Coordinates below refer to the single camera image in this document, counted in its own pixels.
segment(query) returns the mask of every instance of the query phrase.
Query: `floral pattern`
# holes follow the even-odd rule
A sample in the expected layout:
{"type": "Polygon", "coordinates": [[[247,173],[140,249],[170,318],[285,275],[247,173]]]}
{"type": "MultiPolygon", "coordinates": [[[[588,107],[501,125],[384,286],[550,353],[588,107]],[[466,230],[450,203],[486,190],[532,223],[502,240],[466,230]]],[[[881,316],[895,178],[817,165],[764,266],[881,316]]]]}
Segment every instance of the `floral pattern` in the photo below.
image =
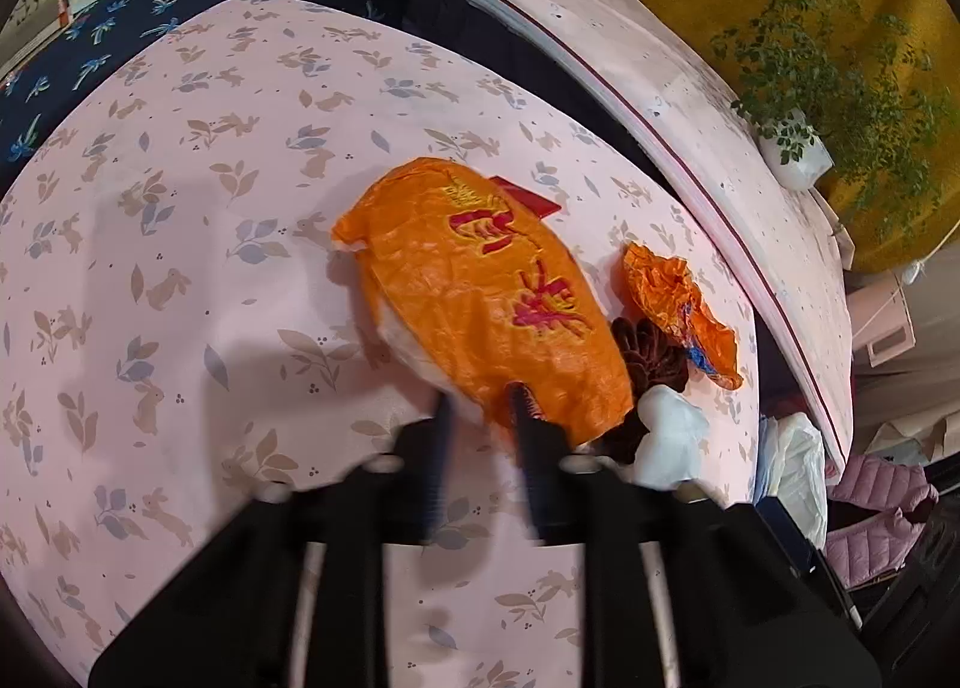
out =
{"type": "MultiPolygon", "coordinates": [[[[80,682],[253,480],[336,480],[429,409],[329,236],[372,181],[426,154],[558,202],[545,224],[608,316],[625,241],[688,258],[757,380],[750,303],[723,259],[592,133],[382,25],[224,2],[109,77],[0,207],[0,571],[80,682]]],[[[544,281],[523,278],[531,296],[544,281]]],[[[693,373],[686,395],[712,426],[704,478],[749,498],[757,391],[693,373]]],[[[464,424],[443,522],[422,548],[388,549],[398,688],[579,682],[579,552],[528,541],[511,453],[464,424]]]]}

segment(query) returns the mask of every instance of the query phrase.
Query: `blue dragonfly pattern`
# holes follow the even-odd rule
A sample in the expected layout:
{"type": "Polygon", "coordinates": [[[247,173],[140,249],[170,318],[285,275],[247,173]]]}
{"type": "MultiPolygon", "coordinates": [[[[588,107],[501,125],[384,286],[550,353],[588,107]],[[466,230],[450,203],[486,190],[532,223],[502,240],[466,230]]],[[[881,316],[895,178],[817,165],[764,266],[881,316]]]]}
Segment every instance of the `blue dragonfly pattern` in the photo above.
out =
{"type": "Polygon", "coordinates": [[[83,65],[80,66],[80,76],[77,77],[77,82],[75,83],[75,85],[73,85],[73,91],[76,92],[80,88],[80,85],[83,83],[86,77],[88,77],[91,73],[95,73],[97,70],[102,68],[105,64],[107,64],[107,60],[111,56],[112,55],[110,53],[106,53],[104,56],[101,56],[101,58],[99,59],[88,59],[87,61],[85,61],[83,65]]]}
{"type": "Polygon", "coordinates": [[[107,21],[104,21],[94,27],[93,32],[90,32],[90,35],[93,37],[93,45],[99,46],[100,41],[104,39],[104,35],[116,26],[117,20],[111,16],[109,19],[107,19],[107,21]]]}
{"type": "Polygon", "coordinates": [[[20,76],[22,76],[22,75],[23,75],[23,71],[17,70],[16,72],[11,73],[11,74],[7,77],[7,88],[4,89],[4,91],[3,91],[3,96],[4,96],[4,97],[9,97],[9,96],[11,96],[11,94],[13,94],[13,87],[16,86],[16,82],[18,82],[18,80],[20,80],[20,76]]]}
{"type": "Polygon", "coordinates": [[[27,95],[27,102],[29,103],[32,97],[36,97],[40,92],[45,92],[50,88],[50,79],[47,76],[40,76],[35,83],[34,88],[30,90],[30,94],[27,95]]]}
{"type": "Polygon", "coordinates": [[[126,8],[129,5],[131,0],[117,0],[116,2],[111,2],[107,5],[107,13],[117,13],[118,10],[126,8]]]}
{"type": "Polygon", "coordinates": [[[157,37],[163,37],[167,32],[171,32],[173,29],[179,27],[179,19],[174,16],[166,24],[161,24],[160,27],[154,27],[153,29],[147,29],[147,32],[143,32],[140,37],[147,37],[147,35],[156,35],[157,37]]]}
{"type": "Polygon", "coordinates": [[[80,33],[83,32],[83,25],[86,24],[86,20],[90,18],[89,14],[81,16],[79,19],[74,19],[73,24],[67,27],[66,32],[64,33],[66,40],[76,40],[80,37],[80,33]]]}
{"type": "Polygon", "coordinates": [[[30,155],[37,150],[34,144],[37,143],[37,122],[39,120],[40,114],[37,114],[30,123],[30,128],[27,129],[26,133],[21,133],[16,138],[16,141],[11,143],[10,156],[7,157],[8,162],[17,162],[18,159],[23,157],[30,157],[30,155]]]}
{"type": "Polygon", "coordinates": [[[174,7],[175,2],[179,2],[179,0],[154,0],[152,14],[160,16],[162,13],[167,13],[170,8],[174,7]]]}

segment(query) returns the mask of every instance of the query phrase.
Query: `leaf print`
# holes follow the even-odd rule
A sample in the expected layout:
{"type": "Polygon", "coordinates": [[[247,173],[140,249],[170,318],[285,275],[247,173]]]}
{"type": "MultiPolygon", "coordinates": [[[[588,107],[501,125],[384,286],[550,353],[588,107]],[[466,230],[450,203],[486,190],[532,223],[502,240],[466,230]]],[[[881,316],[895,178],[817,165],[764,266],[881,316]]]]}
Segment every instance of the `leaf print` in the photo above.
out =
{"type": "Polygon", "coordinates": [[[203,365],[205,365],[210,376],[213,376],[214,380],[222,386],[224,390],[230,389],[229,379],[227,378],[227,366],[224,365],[221,357],[210,344],[207,344],[206,349],[203,350],[203,365]]]}
{"type": "Polygon", "coordinates": [[[83,421],[73,411],[66,413],[66,418],[73,435],[77,437],[77,441],[80,442],[80,446],[83,446],[83,443],[85,443],[83,442],[83,421]]]}
{"type": "Polygon", "coordinates": [[[277,330],[277,335],[280,335],[280,340],[291,349],[306,352],[306,354],[323,355],[320,345],[305,333],[298,333],[296,330],[277,330]]]}
{"type": "Polygon", "coordinates": [[[369,62],[377,70],[385,68],[393,59],[391,56],[380,56],[380,52],[378,51],[354,51],[354,53],[363,56],[364,61],[369,62]]]}
{"type": "Polygon", "coordinates": [[[141,528],[132,518],[117,515],[117,520],[120,521],[120,525],[123,525],[123,529],[128,533],[128,535],[136,536],[140,539],[149,539],[147,534],[143,533],[143,528],[141,528]]]}
{"type": "Polygon", "coordinates": [[[40,526],[40,533],[43,534],[43,541],[47,544],[50,544],[50,531],[47,530],[47,524],[43,522],[42,515],[40,515],[40,509],[37,506],[34,506],[34,512],[37,514],[37,525],[40,526]]]}
{"type": "Polygon", "coordinates": [[[133,272],[130,275],[130,292],[133,295],[133,302],[138,303],[140,296],[143,295],[143,272],[136,264],[133,265],[133,272]]]}
{"type": "Polygon", "coordinates": [[[114,536],[117,539],[123,541],[128,536],[126,528],[120,523],[114,515],[104,515],[102,520],[98,525],[104,525],[107,530],[109,530],[110,536],[114,536]]]}
{"type": "Polygon", "coordinates": [[[451,501],[450,505],[446,508],[446,520],[448,523],[456,523],[458,520],[463,520],[464,517],[467,517],[467,514],[470,510],[470,502],[468,499],[456,499],[456,501],[451,501]]]}
{"type": "Polygon", "coordinates": [[[194,46],[190,49],[176,49],[176,52],[181,56],[184,64],[191,64],[192,62],[198,61],[198,59],[206,53],[206,50],[199,49],[197,46],[194,46]]]}
{"type": "Polygon", "coordinates": [[[330,96],[329,96],[328,98],[326,98],[325,100],[320,100],[320,101],[318,101],[318,103],[316,104],[316,106],[317,106],[318,109],[320,109],[320,110],[324,110],[324,111],[328,111],[328,112],[329,112],[329,111],[332,111],[332,110],[334,110],[334,109],[338,109],[338,107],[340,107],[341,104],[346,104],[347,106],[352,106],[352,105],[353,105],[353,98],[352,98],[351,96],[349,96],[349,95],[344,95],[343,92],[334,92],[332,95],[330,95],[330,96]]]}
{"type": "Polygon", "coordinates": [[[256,445],[256,462],[262,466],[275,451],[277,451],[277,431],[272,428],[256,445]]]}
{"type": "Polygon", "coordinates": [[[83,447],[80,448],[82,451],[86,452],[97,440],[97,418],[99,413],[92,412],[88,414],[85,422],[83,423],[83,447]]]}
{"type": "Polygon", "coordinates": [[[421,92],[421,90],[414,87],[414,82],[410,79],[397,80],[397,79],[387,79],[385,80],[387,85],[386,89],[381,89],[380,94],[391,94],[394,97],[419,97],[426,99],[426,95],[421,92]]]}
{"type": "Polygon", "coordinates": [[[442,648],[450,648],[450,650],[457,650],[457,643],[454,641],[453,637],[446,633],[443,629],[438,629],[436,626],[427,626],[427,635],[442,648]]]}
{"type": "Polygon", "coordinates": [[[363,436],[376,437],[390,435],[390,432],[385,429],[385,427],[371,420],[357,420],[355,423],[350,425],[350,430],[353,430],[356,433],[361,433],[363,436]]]}
{"type": "Polygon", "coordinates": [[[244,244],[236,254],[248,265],[258,265],[267,259],[267,253],[258,244],[244,244]]]}
{"type": "Polygon", "coordinates": [[[493,600],[500,606],[536,606],[533,599],[522,593],[507,593],[493,600]]]}
{"type": "Polygon", "coordinates": [[[435,82],[430,82],[424,88],[433,92],[434,94],[438,94],[441,97],[448,99],[451,101],[451,103],[459,103],[460,101],[460,95],[456,95],[449,91],[445,86],[443,86],[443,82],[439,82],[438,80],[435,80],[435,82]]]}
{"type": "Polygon", "coordinates": [[[299,464],[293,458],[280,453],[272,454],[272,456],[263,461],[263,465],[270,466],[272,469],[284,469],[287,471],[299,468],[299,464]]]}
{"type": "Polygon", "coordinates": [[[349,360],[359,351],[359,344],[343,344],[342,347],[337,347],[333,352],[329,352],[327,357],[331,360],[349,360]]]}
{"type": "Polygon", "coordinates": [[[487,157],[496,157],[500,154],[500,142],[493,140],[493,138],[488,138],[485,141],[476,133],[468,130],[465,133],[460,133],[459,140],[464,149],[481,149],[487,157]]]}
{"type": "Polygon", "coordinates": [[[383,149],[384,152],[390,154],[390,144],[387,143],[387,139],[383,137],[383,135],[378,133],[376,130],[371,130],[370,139],[373,141],[373,145],[376,146],[377,149],[383,149]]]}
{"type": "Polygon", "coordinates": [[[656,235],[659,235],[659,239],[661,239],[661,241],[664,242],[664,246],[669,248],[671,255],[672,253],[675,253],[675,251],[677,251],[677,242],[676,242],[676,239],[673,237],[672,232],[668,234],[666,232],[666,228],[663,228],[660,225],[656,225],[654,223],[650,224],[650,229],[653,232],[656,232],[656,235]]]}
{"type": "Polygon", "coordinates": [[[433,543],[442,549],[464,549],[469,539],[453,528],[441,528],[434,533],[433,543]]]}
{"type": "Polygon", "coordinates": [[[257,223],[256,232],[253,234],[253,237],[263,238],[265,235],[270,235],[275,229],[277,229],[276,219],[264,219],[262,222],[257,223]]]}
{"type": "Polygon", "coordinates": [[[150,376],[154,372],[154,367],[151,363],[145,362],[144,360],[138,360],[136,363],[133,363],[130,368],[127,368],[126,373],[124,374],[124,381],[143,381],[143,379],[150,376]]]}
{"type": "Polygon", "coordinates": [[[174,86],[175,91],[189,93],[196,89],[210,89],[209,73],[186,73],[181,76],[179,85],[174,86]]]}
{"type": "Polygon", "coordinates": [[[268,258],[289,258],[290,256],[287,248],[279,241],[264,241],[260,244],[260,248],[268,258]]]}
{"type": "Polygon", "coordinates": [[[299,68],[299,70],[304,73],[304,77],[308,77],[309,79],[312,79],[312,77],[315,77],[321,72],[330,69],[328,59],[321,59],[319,55],[313,53],[312,46],[299,52],[287,52],[284,55],[279,56],[277,58],[277,62],[282,64],[284,67],[289,67],[295,70],[299,68]]]}

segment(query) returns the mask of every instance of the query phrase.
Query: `orange plastic bag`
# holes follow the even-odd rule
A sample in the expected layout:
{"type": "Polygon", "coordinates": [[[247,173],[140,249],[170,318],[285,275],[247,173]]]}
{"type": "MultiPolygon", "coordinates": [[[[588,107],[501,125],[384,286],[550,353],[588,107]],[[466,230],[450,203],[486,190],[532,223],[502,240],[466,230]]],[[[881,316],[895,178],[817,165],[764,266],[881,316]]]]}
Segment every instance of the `orange plastic bag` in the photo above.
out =
{"type": "Polygon", "coordinates": [[[623,420],[630,378],[607,320],[563,243],[492,181],[421,157],[374,183],[333,227],[440,371],[509,426],[504,393],[525,382],[574,446],[623,420]]]}
{"type": "Polygon", "coordinates": [[[697,368],[726,390],[743,384],[736,370],[736,335],[713,318],[686,261],[630,244],[623,272],[640,310],[686,349],[697,368]]]}

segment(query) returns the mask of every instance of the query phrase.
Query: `green plant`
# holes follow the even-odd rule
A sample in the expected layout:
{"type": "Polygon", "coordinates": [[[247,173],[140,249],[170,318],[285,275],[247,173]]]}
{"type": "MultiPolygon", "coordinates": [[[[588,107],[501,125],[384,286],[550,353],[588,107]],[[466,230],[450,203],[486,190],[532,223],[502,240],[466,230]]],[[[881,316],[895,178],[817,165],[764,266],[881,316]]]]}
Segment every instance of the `green plant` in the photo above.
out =
{"type": "Polygon", "coordinates": [[[908,41],[904,20],[879,16],[877,40],[861,58],[837,45],[843,19],[861,19],[856,0],[770,0],[747,28],[714,35],[712,48],[739,67],[731,107],[776,138],[781,163],[821,138],[837,174],[857,188],[853,211],[880,209],[883,237],[909,227],[922,200],[938,202],[925,152],[952,120],[952,100],[943,87],[916,83],[932,62],[908,41]]]}

